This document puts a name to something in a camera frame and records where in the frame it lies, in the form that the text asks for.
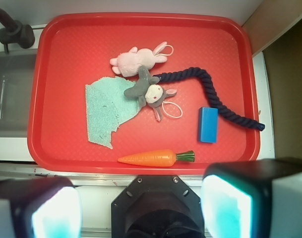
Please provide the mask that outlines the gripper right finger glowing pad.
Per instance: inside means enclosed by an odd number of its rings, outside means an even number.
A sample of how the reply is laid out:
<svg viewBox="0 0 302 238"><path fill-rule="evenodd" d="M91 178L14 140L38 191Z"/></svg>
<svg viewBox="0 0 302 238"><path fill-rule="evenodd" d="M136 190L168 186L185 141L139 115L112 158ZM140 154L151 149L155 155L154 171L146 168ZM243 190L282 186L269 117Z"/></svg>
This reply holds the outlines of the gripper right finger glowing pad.
<svg viewBox="0 0 302 238"><path fill-rule="evenodd" d="M302 159L213 163L200 198L214 238L302 238Z"/></svg>

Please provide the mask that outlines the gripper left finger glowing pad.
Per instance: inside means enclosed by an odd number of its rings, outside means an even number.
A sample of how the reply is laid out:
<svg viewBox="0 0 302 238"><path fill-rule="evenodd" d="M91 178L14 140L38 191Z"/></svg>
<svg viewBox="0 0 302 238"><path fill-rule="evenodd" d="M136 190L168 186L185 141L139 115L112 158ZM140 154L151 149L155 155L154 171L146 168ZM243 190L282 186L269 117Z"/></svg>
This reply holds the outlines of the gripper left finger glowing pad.
<svg viewBox="0 0 302 238"><path fill-rule="evenodd" d="M63 177L0 180L0 238L79 238L81 199Z"/></svg>

